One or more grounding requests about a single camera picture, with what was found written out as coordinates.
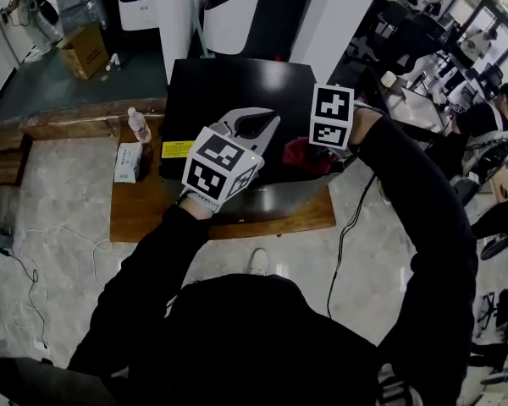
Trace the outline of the pink cleaning cloth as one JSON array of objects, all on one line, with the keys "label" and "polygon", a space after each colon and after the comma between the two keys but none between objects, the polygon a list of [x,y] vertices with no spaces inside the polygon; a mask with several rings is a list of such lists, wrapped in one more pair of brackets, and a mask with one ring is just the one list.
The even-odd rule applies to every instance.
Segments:
[{"label": "pink cleaning cloth", "polygon": [[306,137],[300,137],[284,146],[283,164],[298,167],[310,173],[327,174],[339,157],[329,148],[312,145]]}]

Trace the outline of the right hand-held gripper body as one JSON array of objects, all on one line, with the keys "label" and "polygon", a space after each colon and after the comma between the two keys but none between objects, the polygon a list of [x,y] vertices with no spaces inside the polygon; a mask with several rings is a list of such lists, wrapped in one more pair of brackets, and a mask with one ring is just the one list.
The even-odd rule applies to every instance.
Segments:
[{"label": "right hand-held gripper body", "polygon": [[340,85],[316,83],[312,94],[308,159],[316,168],[352,157],[348,147],[353,126],[355,92]]}]

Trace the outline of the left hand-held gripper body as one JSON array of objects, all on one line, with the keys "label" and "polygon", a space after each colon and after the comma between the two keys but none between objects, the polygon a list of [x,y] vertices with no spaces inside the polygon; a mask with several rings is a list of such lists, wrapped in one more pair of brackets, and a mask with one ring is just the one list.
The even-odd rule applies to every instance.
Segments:
[{"label": "left hand-held gripper body", "polygon": [[262,156],[205,127],[189,151],[181,194],[216,213],[248,187],[263,165]]}]

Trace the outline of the clear plastic water bottle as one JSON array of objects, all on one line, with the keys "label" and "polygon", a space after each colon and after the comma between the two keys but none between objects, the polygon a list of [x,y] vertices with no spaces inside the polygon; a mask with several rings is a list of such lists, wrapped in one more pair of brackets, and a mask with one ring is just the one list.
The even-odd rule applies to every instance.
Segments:
[{"label": "clear plastic water bottle", "polygon": [[145,116],[134,107],[128,109],[128,125],[140,143],[147,145],[151,141],[152,133],[146,123]]}]

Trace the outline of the black glass desk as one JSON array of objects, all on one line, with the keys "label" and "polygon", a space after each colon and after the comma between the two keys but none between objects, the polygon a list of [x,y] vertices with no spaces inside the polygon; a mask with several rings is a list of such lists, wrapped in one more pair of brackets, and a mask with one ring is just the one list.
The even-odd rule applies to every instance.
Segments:
[{"label": "black glass desk", "polygon": [[445,137],[449,120],[428,97],[409,89],[401,77],[396,77],[391,87],[386,87],[382,78],[375,69],[364,69],[356,85],[356,98],[388,114],[416,141],[429,144]]}]

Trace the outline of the person's black-clad torso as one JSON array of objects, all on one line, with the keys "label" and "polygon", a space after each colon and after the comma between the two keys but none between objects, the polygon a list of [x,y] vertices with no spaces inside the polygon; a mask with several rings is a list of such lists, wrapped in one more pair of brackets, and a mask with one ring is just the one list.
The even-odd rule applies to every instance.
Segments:
[{"label": "person's black-clad torso", "polygon": [[114,278],[69,367],[120,406],[374,406],[376,349],[275,276]]}]

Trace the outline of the brown cardboard box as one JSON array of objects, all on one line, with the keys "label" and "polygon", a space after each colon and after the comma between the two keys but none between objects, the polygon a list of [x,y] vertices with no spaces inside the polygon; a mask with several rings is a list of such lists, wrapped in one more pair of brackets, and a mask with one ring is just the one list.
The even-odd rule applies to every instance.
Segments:
[{"label": "brown cardboard box", "polygon": [[78,27],[57,47],[73,76],[82,80],[89,80],[109,60],[98,24]]}]

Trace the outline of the person's right forearm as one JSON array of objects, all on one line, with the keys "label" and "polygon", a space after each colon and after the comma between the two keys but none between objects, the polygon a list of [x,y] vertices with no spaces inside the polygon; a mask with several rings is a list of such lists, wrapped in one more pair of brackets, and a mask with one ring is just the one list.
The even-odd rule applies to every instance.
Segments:
[{"label": "person's right forearm", "polygon": [[474,280],[476,239],[467,214],[439,168],[390,118],[360,107],[349,147],[381,181],[416,254],[412,270]]}]

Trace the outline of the low wooden table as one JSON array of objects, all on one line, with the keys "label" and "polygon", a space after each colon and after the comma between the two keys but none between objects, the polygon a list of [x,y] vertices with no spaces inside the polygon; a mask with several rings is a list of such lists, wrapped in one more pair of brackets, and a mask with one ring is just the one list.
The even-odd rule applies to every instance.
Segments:
[{"label": "low wooden table", "polygon": [[[163,212],[178,197],[171,188],[173,182],[163,180],[159,174],[163,142],[186,140],[198,135],[203,127],[202,123],[188,123],[180,129],[163,115],[148,117],[147,124],[153,135],[153,156],[148,174],[135,184],[113,184],[110,217],[110,240],[113,242],[137,243],[160,223]],[[301,195],[307,195],[305,186],[313,184],[313,195],[307,195],[306,200],[287,217],[259,222],[217,218],[209,237],[243,239],[331,228],[336,225],[336,220],[328,185],[337,176],[337,173],[316,175],[280,162],[268,162],[261,171],[261,184],[297,182]]]}]

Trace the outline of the teal dustpan with pole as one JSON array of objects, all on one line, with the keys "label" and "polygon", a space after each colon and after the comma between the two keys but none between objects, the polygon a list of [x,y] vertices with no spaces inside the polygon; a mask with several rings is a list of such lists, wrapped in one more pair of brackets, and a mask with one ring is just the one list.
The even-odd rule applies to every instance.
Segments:
[{"label": "teal dustpan with pole", "polygon": [[210,53],[207,49],[207,44],[206,44],[206,41],[204,38],[204,34],[202,31],[202,26],[201,26],[201,22],[199,20],[198,10],[196,8],[195,2],[194,2],[194,0],[189,0],[189,1],[190,1],[191,22],[192,22],[194,31],[198,35],[199,42],[202,46],[202,54],[201,54],[200,58],[205,58],[205,59],[215,58],[215,55],[213,53]]}]

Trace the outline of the person's left forearm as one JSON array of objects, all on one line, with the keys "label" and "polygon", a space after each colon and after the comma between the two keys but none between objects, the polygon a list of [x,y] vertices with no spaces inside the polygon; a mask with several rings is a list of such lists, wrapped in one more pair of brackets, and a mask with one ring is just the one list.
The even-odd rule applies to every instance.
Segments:
[{"label": "person's left forearm", "polygon": [[110,316],[166,305],[180,291],[194,256],[208,241],[215,211],[195,192],[181,196],[121,262],[100,294],[97,310]]}]

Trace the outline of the person's right white shoe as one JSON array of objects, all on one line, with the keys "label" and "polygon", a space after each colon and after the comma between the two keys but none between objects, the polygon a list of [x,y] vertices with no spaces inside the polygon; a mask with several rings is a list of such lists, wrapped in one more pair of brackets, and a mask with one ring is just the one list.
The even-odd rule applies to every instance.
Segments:
[{"label": "person's right white shoe", "polygon": [[268,254],[264,248],[256,248],[249,260],[249,273],[266,276],[269,270]]}]

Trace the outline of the large white black machine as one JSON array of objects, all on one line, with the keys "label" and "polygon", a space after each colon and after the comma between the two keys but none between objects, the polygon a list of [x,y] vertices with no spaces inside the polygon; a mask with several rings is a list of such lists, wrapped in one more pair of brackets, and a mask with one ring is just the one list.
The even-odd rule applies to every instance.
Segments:
[{"label": "large white black machine", "polygon": [[310,0],[204,0],[202,28],[209,51],[287,61]]}]

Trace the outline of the black box appliance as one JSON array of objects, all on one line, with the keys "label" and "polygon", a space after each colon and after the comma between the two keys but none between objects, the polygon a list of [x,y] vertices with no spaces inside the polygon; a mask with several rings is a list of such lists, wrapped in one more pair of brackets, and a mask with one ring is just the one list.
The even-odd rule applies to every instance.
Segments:
[{"label": "black box appliance", "polygon": [[[180,129],[188,123],[202,123],[202,129],[216,126],[229,131],[236,142],[236,136],[218,123],[227,112],[237,108],[268,108],[279,115],[279,126],[262,154],[265,161],[262,169],[246,189],[224,203],[215,219],[259,222],[287,217],[307,195],[313,195],[313,184],[307,184],[307,195],[301,195],[297,182],[265,185],[260,183],[260,178],[268,162],[283,164],[287,143],[300,137],[309,139],[315,83],[312,69],[297,63],[222,58],[183,59],[174,65],[164,115],[173,126]],[[164,141],[163,146],[188,144],[197,136]],[[334,162],[327,174],[339,175],[349,165],[348,160]]]}]

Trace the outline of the small white service robot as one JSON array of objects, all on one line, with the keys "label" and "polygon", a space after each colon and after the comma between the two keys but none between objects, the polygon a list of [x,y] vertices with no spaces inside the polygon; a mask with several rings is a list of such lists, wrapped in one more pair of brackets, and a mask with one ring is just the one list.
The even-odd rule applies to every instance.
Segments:
[{"label": "small white service robot", "polygon": [[158,27],[156,0],[118,0],[119,17],[125,31]]}]

